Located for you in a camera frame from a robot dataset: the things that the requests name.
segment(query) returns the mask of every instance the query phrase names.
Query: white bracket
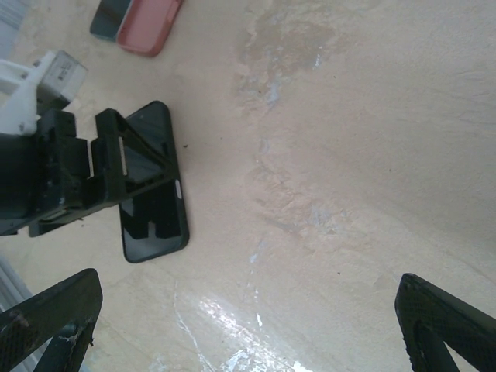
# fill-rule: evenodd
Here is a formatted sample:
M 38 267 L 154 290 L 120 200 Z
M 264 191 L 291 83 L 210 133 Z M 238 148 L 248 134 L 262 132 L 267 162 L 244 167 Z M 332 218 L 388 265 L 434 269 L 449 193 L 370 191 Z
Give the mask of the white bracket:
M 31 136 L 38 115 L 63 109 L 75 97 L 87 70 L 65 52 L 48 52 L 33 67 L 0 60 L 0 91 L 10 96 L 0 108 L 0 133 Z

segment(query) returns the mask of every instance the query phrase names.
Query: smartphone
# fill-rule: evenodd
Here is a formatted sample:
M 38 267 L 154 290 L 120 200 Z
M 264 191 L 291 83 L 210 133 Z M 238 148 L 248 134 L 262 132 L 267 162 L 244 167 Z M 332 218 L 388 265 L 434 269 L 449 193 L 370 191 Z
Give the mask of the smartphone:
M 99 39 L 115 42 L 131 1 L 102 0 L 91 22 L 90 33 Z
M 173 163 L 177 154 L 170 113 L 166 105 L 152 102 L 126 118 L 156 150 Z M 124 149 L 128 176 L 141 181 L 160 171 L 131 149 Z M 119 205 L 124 257 L 139 263 L 181 250 L 188 244 L 189 228 L 179 172 L 175 179 Z

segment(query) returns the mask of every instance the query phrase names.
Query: marble floor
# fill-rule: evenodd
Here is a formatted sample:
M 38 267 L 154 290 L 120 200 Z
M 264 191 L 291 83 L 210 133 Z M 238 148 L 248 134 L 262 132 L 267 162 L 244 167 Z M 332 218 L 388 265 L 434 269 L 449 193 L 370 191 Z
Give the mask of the marble floor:
M 92 371 L 410 370 L 405 272 L 496 316 L 496 2 L 186 0 L 153 59 L 91 36 L 97 6 L 33 1 L 12 60 L 89 69 L 89 140 L 170 107 L 191 240 L 129 264 L 116 208 L 0 239 L 34 293 L 99 272 Z

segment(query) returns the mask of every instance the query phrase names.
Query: black plastic mount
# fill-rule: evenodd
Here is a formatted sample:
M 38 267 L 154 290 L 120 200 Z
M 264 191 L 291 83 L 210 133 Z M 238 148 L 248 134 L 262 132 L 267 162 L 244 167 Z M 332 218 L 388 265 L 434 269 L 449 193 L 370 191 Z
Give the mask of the black plastic mount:
M 91 141 L 89 150 L 88 141 L 76 137 L 74 115 L 57 110 L 41 117 L 33 138 L 0 138 L 7 149 L 2 153 L 4 159 L 22 160 L 2 164 L 10 172 L 4 179 L 10 181 L 0 192 L 0 235 L 16 234 L 29 226 L 30 236 L 40 236 L 119 203 L 131 201 L 133 206 L 134 201 L 136 207 L 149 192 L 155 199 L 174 198 L 157 194 L 160 186 L 174 183 L 181 208 L 168 215 L 174 221 L 166 224 L 181 227 L 181 243 L 171 249 L 154 241 L 153 252 L 138 247 L 141 252 L 131 254 L 130 261 L 141 262 L 184 247 L 188 224 L 170 117 L 162 102 L 152 102 L 127 119 L 106 109 L 95 118 L 98 138 Z M 151 217 L 135 220 L 148 226 Z M 123 228 L 132 231 L 129 219 L 126 222 Z M 140 239 L 148 237 L 142 234 Z

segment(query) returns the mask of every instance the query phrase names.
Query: phone screen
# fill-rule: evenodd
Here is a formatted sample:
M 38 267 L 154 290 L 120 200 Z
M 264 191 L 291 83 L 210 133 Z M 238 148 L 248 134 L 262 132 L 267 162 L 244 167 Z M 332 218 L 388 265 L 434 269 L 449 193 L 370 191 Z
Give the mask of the phone screen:
M 126 121 L 178 168 L 171 118 L 164 104 L 152 102 Z M 124 154 L 130 180 L 142 182 L 160 172 L 159 167 L 134 150 L 125 147 Z M 131 263 L 175 252 L 188 243 L 189 228 L 179 178 L 121 202 L 119 211 L 124 255 Z
M 102 0 L 91 23 L 90 33 L 100 39 L 115 41 L 131 0 Z

